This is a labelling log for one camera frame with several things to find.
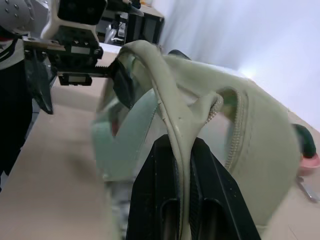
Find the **beige bag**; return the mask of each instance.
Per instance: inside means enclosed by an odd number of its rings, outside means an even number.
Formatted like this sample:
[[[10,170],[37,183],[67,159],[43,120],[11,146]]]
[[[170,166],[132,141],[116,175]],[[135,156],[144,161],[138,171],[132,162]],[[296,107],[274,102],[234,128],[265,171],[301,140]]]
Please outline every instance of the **beige bag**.
[[[228,154],[224,166],[237,181],[253,221],[262,233],[268,219],[288,192],[299,166],[298,141],[286,109],[246,78],[174,55],[162,56],[156,46],[146,41],[126,44],[117,59],[138,85],[136,89],[142,97],[136,99],[128,115],[123,115],[124,120],[120,121],[123,125],[119,128],[119,133],[122,127],[126,131],[121,134],[127,133],[127,139],[122,138],[118,142],[121,149],[125,151],[126,146],[133,142],[135,147],[129,147],[121,158],[117,158],[115,155],[119,148],[105,150],[105,146],[114,144],[118,137],[110,137],[110,125],[104,127],[110,121],[110,118],[104,117],[109,114],[108,106],[112,102],[107,100],[112,91],[110,86],[106,86],[98,118],[92,128],[97,166],[105,180],[134,178],[139,162],[137,153],[142,149],[154,115],[159,114],[165,123],[178,165],[180,239],[190,240],[191,149],[206,122],[221,112],[233,123],[230,146],[225,145]],[[196,101],[187,105],[183,93]],[[137,131],[130,133],[131,128]]]

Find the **white wall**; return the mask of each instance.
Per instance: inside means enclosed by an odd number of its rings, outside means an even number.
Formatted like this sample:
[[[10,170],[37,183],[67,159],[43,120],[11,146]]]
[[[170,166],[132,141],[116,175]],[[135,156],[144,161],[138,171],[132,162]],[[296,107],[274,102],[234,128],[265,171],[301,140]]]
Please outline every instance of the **white wall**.
[[[320,1],[153,0],[160,44],[238,70],[320,131]]]

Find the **person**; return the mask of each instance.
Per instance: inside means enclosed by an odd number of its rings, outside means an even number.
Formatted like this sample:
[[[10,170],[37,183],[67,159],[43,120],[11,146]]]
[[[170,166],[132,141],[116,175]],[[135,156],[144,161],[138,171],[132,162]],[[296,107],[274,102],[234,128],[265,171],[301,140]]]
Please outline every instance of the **person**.
[[[21,36],[33,28],[34,12],[29,0],[1,1],[0,9],[4,9],[0,15],[1,176],[10,174],[32,119]]]

